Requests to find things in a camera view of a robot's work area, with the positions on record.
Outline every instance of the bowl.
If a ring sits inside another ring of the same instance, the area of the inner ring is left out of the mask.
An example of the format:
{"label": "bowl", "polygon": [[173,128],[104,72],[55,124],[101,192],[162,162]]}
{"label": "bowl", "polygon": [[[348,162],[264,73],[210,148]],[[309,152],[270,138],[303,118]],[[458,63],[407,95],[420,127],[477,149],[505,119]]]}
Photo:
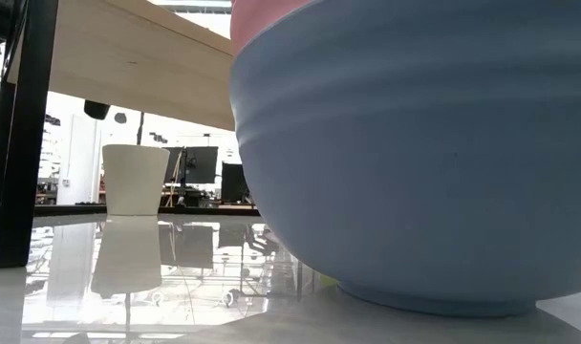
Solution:
{"label": "bowl", "polygon": [[233,15],[230,33],[233,53],[237,54],[255,35],[280,18],[311,0],[231,0]]}
{"label": "bowl", "polygon": [[237,56],[247,183],[360,298],[503,316],[581,291],[581,0],[325,0]]}

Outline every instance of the computer monitor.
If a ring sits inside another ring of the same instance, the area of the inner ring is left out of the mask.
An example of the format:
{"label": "computer monitor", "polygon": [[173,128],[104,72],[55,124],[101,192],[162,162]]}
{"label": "computer monitor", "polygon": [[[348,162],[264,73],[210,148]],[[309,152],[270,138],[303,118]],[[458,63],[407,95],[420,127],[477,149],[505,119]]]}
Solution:
{"label": "computer monitor", "polygon": [[242,165],[223,162],[223,185],[221,187],[223,203],[243,203],[246,196],[249,196],[249,191]]}
{"label": "computer monitor", "polygon": [[[165,183],[214,183],[218,147],[166,147],[169,161],[165,172]],[[175,178],[176,165],[178,177]]]}

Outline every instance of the black table leg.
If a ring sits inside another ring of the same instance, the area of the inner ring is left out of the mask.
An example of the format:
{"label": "black table leg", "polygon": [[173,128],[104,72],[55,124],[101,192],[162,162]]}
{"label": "black table leg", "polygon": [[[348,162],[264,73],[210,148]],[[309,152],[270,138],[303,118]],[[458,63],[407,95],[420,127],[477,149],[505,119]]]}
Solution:
{"label": "black table leg", "polygon": [[15,85],[8,82],[8,69],[14,57],[19,42],[19,34],[25,26],[25,5],[27,0],[14,0],[11,16],[7,18],[10,29],[6,36],[6,51],[4,53],[4,69],[0,82],[0,197],[6,170],[6,156],[11,136],[12,108],[14,107]]}
{"label": "black table leg", "polygon": [[57,5],[58,0],[31,0],[27,4],[12,105],[11,86],[5,77],[2,80],[1,91],[5,92],[0,93],[0,124],[7,121],[10,131],[6,161],[3,166],[0,163],[0,268],[24,267],[29,258]]}

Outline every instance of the glossy floor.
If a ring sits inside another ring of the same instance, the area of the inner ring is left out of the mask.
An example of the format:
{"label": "glossy floor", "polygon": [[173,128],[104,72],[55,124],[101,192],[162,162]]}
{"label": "glossy floor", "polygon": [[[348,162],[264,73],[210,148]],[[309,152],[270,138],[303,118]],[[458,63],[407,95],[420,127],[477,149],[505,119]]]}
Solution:
{"label": "glossy floor", "polygon": [[581,294],[539,306],[468,320],[368,304],[260,218],[40,218],[27,268],[0,270],[0,343],[581,343]]}

